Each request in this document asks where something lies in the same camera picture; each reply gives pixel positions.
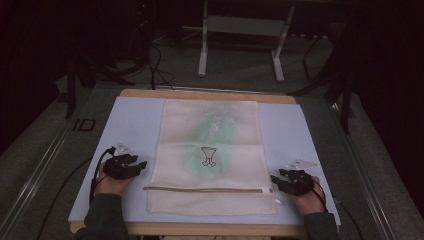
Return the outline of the person's right hand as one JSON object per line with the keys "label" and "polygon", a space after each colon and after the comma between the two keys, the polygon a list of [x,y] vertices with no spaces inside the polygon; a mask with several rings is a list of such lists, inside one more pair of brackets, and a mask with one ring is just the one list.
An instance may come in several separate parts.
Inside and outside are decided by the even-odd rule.
{"label": "person's right hand", "polygon": [[289,198],[295,203],[301,215],[322,213],[326,210],[325,195],[320,186],[318,177],[312,177],[314,190],[301,196],[290,195]]}

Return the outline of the white mesh laundry bag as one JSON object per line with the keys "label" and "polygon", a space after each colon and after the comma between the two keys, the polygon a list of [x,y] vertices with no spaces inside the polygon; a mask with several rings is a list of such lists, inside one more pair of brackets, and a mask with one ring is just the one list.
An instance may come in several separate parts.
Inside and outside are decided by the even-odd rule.
{"label": "white mesh laundry bag", "polygon": [[[196,122],[208,110],[229,110],[237,119],[231,167],[218,179],[188,172],[183,151]],[[276,212],[254,101],[171,99],[164,103],[148,192],[150,212],[191,216],[268,215]]]}

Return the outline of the green garment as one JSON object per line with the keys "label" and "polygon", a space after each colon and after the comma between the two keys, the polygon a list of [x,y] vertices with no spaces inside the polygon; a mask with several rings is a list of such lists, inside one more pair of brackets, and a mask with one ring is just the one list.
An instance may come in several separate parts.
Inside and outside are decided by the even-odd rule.
{"label": "green garment", "polygon": [[184,147],[183,164],[194,176],[218,179],[231,167],[237,119],[229,110],[208,110]]}

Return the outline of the metal floor rail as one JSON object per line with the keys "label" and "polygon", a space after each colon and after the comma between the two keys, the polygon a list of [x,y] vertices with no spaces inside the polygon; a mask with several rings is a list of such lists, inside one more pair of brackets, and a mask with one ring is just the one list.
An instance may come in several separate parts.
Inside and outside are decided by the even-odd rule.
{"label": "metal floor rail", "polygon": [[54,103],[0,156],[0,240],[73,240],[68,216],[94,154],[92,90]]}
{"label": "metal floor rail", "polygon": [[367,202],[370,213],[374,219],[376,227],[382,237],[382,240],[396,240],[393,229],[388,222],[386,214],[380,204],[375,189],[371,183],[371,180],[365,170],[365,166],[360,157],[354,139],[352,138],[352,133],[347,133],[344,128],[341,126],[341,107],[337,103],[332,103],[329,105],[329,109],[333,120],[336,122],[336,125],[339,127],[342,135],[342,140],[344,141],[344,146],[347,149],[348,155],[353,162],[355,174],[357,176],[359,185],[364,194],[365,201]]}

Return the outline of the white metal stand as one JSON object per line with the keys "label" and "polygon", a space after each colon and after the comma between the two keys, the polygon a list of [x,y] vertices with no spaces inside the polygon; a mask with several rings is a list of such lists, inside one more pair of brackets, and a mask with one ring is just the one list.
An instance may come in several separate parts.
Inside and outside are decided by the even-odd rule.
{"label": "white metal stand", "polygon": [[202,43],[198,65],[198,76],[204,77],[207,71],[208,60],[208,33],[232,33],[245,35],[272,36],[279,39],[278,45],[271,51],[271,59],[277,82],[284,82],[285,77],[280,60],[283,45],[288,35],[295,7],[290,6],[284,20],[267,20],[243,17],[210,15],[208,13],[209,0],[203,0]]}

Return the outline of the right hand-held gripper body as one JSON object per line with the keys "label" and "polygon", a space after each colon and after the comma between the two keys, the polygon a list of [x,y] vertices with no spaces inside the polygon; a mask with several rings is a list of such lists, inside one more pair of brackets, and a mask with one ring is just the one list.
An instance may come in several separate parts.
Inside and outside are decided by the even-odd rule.
{"label": "right hand-held gripper body", "polygon": [[290,176],[283,183],[283,192],[294,196],[307,194],[314,189],[312,176],[306,169],[317,167],[316,163],[296,159],[283,169],[290,171]]}

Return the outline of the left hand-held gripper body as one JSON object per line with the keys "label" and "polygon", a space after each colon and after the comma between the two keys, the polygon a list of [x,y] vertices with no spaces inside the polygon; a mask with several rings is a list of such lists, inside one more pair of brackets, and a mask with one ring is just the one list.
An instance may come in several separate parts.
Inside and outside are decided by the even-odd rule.
{"label": "left hand-held gripper body", "polygon": [[112,157],[105,162],[103,171],[106,175],[116,180],[130,179],[135,176],[132,164],[128,164],[128,157],[133,149],[119,142],[115,147]]}

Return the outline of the person's left hand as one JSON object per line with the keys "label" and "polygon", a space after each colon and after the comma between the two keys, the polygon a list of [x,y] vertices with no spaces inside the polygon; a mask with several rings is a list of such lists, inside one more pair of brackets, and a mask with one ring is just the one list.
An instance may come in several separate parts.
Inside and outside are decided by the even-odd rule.
{"label": "person's left hand", "polygon": [[95,194],[115,194],[122,196],[133,179],[116,180],[108,175],[100,174],[95,187]]}

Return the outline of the black stand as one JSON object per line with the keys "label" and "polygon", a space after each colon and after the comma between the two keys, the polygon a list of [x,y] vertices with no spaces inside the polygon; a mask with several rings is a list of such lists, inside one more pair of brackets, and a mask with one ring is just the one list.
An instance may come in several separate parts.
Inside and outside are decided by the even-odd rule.
{"label": "black stand", "polygon": [[119,85],[149,60],[155,0],[75,0],[67,27],[67,117],[76,110],[76,82],[92,88],[98,74]]}
{"label": "black stand", "polygon": [[347,64],[343,68],[342,57],[343,47],[346,45],[346,35],[349,33],[347,23],[327,23],[323,26],[325,35],[333,44],[333,50],[324,63],[321,70],[312,78],[312,82],[299,90],[288,93],[288,96],[303,96],[326,84],[329,88],[324,94],[327,103],[335,104],[339,98],[342,98],[339,106],[340,125],[346,134],[349,134],[349,111],[352,92],[353,79],[351,76],[352,64]]}

